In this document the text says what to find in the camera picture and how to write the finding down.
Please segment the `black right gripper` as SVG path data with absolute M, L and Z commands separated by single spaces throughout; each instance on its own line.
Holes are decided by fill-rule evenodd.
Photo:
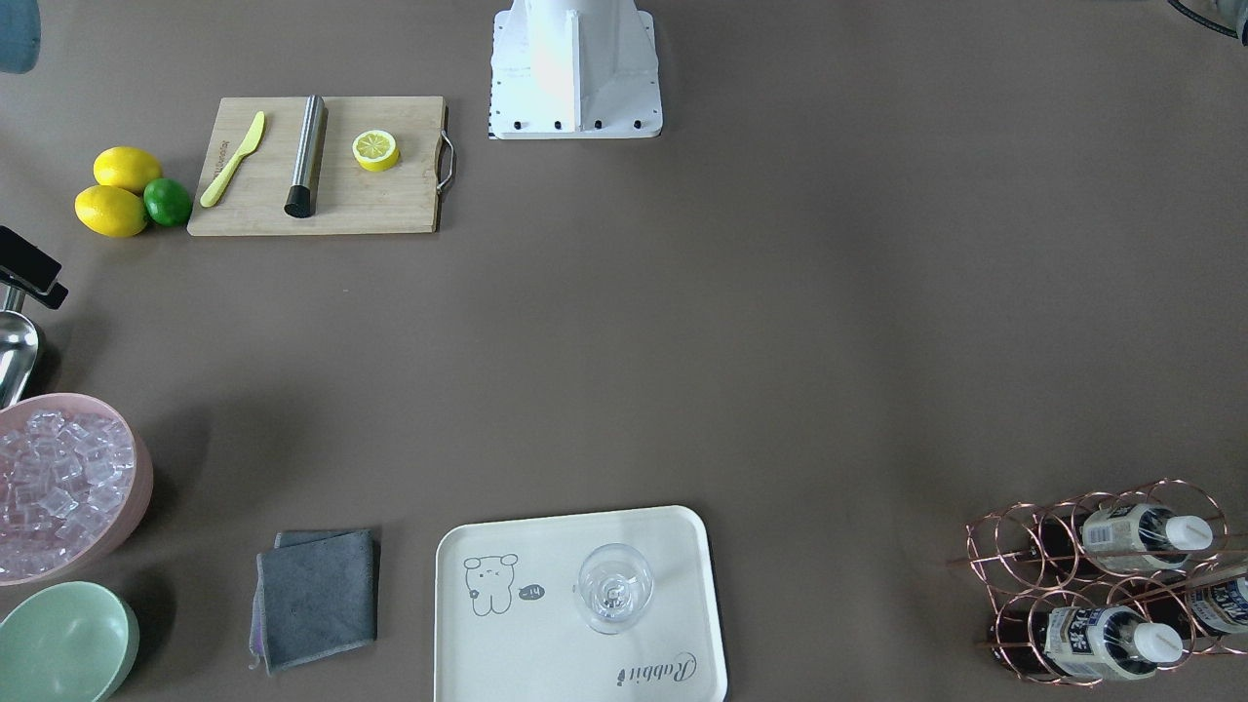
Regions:
M 57 310 L 67 299 L 67 289 L 59 284 L 61 270 L 57 259 L 27 244 L 17 231 L 1 227 L 2 284 L 27 294 L 47 309 Z

